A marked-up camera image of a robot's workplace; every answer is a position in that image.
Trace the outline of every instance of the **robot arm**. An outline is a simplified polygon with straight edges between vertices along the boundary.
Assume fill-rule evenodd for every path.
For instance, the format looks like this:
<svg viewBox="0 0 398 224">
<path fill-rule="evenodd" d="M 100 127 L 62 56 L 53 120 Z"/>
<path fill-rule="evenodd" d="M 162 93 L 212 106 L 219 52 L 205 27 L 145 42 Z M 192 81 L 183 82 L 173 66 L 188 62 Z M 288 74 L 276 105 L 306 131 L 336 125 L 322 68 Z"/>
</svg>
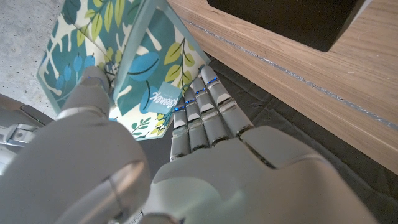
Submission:
<svg viewBox="0 0 398 224">
<path fill-rule="evenodd" d="M 109 82 L 89 67 L 58 120 L 0 178 L 0 223 L 375 223 L 321 155 L 254 128 L 210 67 L 174 111 L 170 163 L 109 121 Z"/>
</svg>

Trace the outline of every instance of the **wooden shelf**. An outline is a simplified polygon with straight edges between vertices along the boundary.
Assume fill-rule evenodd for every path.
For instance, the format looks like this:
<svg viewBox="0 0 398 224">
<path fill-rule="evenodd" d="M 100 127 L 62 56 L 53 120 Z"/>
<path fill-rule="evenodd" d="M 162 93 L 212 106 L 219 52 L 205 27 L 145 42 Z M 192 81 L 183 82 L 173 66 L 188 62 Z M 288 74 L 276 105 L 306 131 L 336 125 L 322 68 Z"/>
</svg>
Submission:
<svg viewBox="0 0 398 224">
<path fill-rule="evenodd" d="M 169 0 L 203 49 L 398 174 L 398 2 L 373 0 L 327 53 Z"/>
</svg>

